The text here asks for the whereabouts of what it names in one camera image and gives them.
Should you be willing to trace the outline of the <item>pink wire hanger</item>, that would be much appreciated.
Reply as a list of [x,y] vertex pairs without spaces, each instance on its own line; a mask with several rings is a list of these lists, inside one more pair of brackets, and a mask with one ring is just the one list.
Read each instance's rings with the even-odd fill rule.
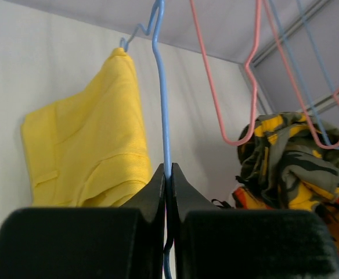
[[303,113],[315,141],[339,149],[339,1],[265,1],[272,48],[256,70],[275,112]]

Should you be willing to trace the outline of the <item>yellow trousers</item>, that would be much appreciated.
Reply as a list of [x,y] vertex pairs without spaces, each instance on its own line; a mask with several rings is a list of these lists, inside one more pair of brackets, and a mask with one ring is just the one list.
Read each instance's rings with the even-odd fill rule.
[[122,48],[82,92],[29,113],[21,137],[37,207],[121,206],[152,177],[135,65]]

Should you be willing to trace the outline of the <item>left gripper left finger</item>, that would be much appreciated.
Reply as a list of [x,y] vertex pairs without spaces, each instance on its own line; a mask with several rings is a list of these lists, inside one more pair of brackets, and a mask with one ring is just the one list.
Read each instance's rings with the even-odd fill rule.
[[161,278],[164,167],[119,207],[22,208],[0,227],[0,278]]

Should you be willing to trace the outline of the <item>green camouflage trousers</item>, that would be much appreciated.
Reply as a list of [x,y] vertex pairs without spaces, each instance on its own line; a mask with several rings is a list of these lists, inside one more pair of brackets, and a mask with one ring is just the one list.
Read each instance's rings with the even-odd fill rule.
[[339,198],[339,150],[319,147],[302,113],[257,117],[237,153],[238,182],[272,208],[314,211]]

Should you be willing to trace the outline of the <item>blue hanger with blue trousers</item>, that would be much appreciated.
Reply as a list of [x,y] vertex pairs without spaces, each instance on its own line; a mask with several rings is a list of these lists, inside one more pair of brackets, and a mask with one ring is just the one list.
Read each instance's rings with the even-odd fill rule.
[[[295,20],[298,27],[284,27],[277,5],[273,1],[264,1],[263,4],[272,30],[273,41],[297,97],[299,111],[306,116],[315,143],[320,148],[339,150],[339,138],[330,139],[324,128],[324,121],[320,118],[320,113],[327,107],[321,106],[311,92],[315,87],[313,79],[317,77],[324,83],[322,90],[325,96],[322,100],[334,105],[339,112],[339,75],[331,76],[332,70],[325,65],[326,60],[320,54],[319,43],[315,41],[309,26],[309,21],[314,18],[314,14],[304,7],[303,1],[294,1],[293,5],[298,10],[298,19]],[[339,69],[339,62],[336,63],[336,68]]]

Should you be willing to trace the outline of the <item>blue hanger with orange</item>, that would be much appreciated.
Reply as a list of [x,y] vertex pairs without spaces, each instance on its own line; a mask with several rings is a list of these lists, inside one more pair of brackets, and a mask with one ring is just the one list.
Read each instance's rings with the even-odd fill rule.
[[310,96],[316,101],[339,87],[339,1],[331,1],[290,39]]

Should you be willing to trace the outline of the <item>pink hanger with camouflage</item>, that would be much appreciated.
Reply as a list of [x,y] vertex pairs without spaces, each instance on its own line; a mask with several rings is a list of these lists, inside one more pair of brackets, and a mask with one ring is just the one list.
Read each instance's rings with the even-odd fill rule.
[[251,62],[260,42],[262,1],[255,1],[253,8],[250,50],[244,63],[238,64],[208,56],[196,2],[190,1],[196,38],[221,137],[230,146],[240,146],[250,140],[254,135],[255,118],[258,114],[258,81],[251,70]]

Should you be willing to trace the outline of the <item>light blue hanger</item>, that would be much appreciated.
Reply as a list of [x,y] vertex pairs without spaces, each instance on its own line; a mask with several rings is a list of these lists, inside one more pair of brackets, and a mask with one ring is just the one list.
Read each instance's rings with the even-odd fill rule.
[[162,125],[162,140],[163,140],[163,158],[164,158],[164,177],[165,177],[165,193],[168,194],[171,190],[172,178],[172,160],[171,160],[171,145],[170,145],[170,126],[169,126],[169,110],[168,110],[168,92],[167,79],[160,51],[158,48],[158,37],[161,30],[165,12],[165,1],[154,1],[147,26],[138,23],[129,38],[122,37],[119,47],[126,52],[129,44],[136,37],[136,33],[141,30],[144,35],[152,34],[152,51],[156,60],[159,85],[160,85],[160,102],[161,102],[161,125]]

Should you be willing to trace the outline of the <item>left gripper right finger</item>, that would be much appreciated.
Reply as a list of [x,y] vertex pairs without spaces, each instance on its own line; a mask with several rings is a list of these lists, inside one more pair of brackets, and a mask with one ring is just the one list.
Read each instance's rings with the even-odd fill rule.
[[172,166],[178,278],[339,278],[321,219],[304,210],[220,209]]

